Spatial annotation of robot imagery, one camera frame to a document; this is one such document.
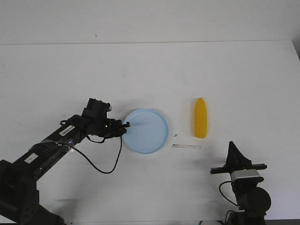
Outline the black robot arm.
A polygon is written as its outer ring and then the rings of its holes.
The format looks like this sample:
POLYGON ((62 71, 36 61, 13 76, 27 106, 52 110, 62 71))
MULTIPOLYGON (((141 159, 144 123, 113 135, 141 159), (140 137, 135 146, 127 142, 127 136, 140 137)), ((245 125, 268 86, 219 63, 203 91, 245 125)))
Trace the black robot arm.
POLYGON ((17 225, 63 225, 62 217, 39 203, 37 181, 83 139, 122 137, 130 124, 109 119, 109 111, 109 103, 91 98, 81 115, 62 120, 60 128, 15 162, 1 160, 0 214, 17 225))
POLYGON ((223 225, 265 225, 266 212, 271 207, 271 198, 266 190, 258 187, 264 178, 258 173, 267 168, 266 164, 252 164, 252 161, 229 142, 227 159, 222 167, 211 168, 211 174, 230 174, 232 191, 238 211, 229 210, 223 225))

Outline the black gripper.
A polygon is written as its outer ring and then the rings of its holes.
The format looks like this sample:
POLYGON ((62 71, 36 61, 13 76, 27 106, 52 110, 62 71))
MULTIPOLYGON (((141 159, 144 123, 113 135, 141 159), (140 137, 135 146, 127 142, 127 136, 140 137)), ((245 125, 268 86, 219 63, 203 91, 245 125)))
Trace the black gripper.
POLYGON ((233 173, 238 170, 264 170, 267 168, 266 164, 254 164, 252 165, 251 160, 243 156, 233 141, 229 142, 228 154, 225 165, 223 167, 213 167, 210 170, 210 174, 221 174, 221 173, 233 173))
POLYGON ((109 119, 108 122, 108 112, 106 111, 108 104, 95 98, 89 98, 87 106, 82 112, 82 117, 87 120, 87 125, 83 129, 86 136, 114 138, 121 137, 127 132, 125 128, 130 127, 129 122, 123 123, 122 120, 115 119, 109 119), (117 129, 109 130, 108 123, 110 127, 117 129))

